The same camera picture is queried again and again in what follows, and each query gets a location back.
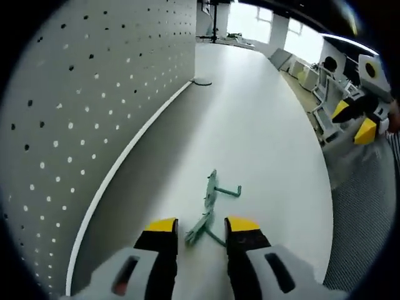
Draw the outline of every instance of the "green toy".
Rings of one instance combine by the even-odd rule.
[[[238,198],[242,193],[242,186],[237,187],[237,192],[231,192],[226,189],[217,187],[217,170],[214,170],[210,176],[208,176],[208,185],[206,191],[206,197],[204,198],[204,207],[206,212],[203,217],[197,222],[197,224],[186,234],[185,243],[188,246],[193,246],[198,239],[201,237],[203,232],[206,232],[211,238],[213,238],[218,244],[226,247],[224,241],[218,238],[211,230],[211,226],[214,221],[214,205],[217,199],[217,192],[228,194]]]

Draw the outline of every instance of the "desk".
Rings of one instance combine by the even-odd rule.
[[[204,212],[207,176],[216,168],[213,231],[224,217],[256,220],[272,244],[310,262],[322,282],[329,262],[333,211],[323,154],[300,103],[261,53],[198,44],[196,72],[211,86],[190,85],[149,128],[116,173],[82,242],[72,290],[114,251],[133,245],[157,218],[179,218],[174,299],[233,299],[226,252],[210,237],[184,247],[184,233]]]

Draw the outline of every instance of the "pegboard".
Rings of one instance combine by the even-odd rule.
[[[26,45],[1,99],[3,218],[21,260],[64,294],[104,177],[194,77],[195,0],[73,0]]]

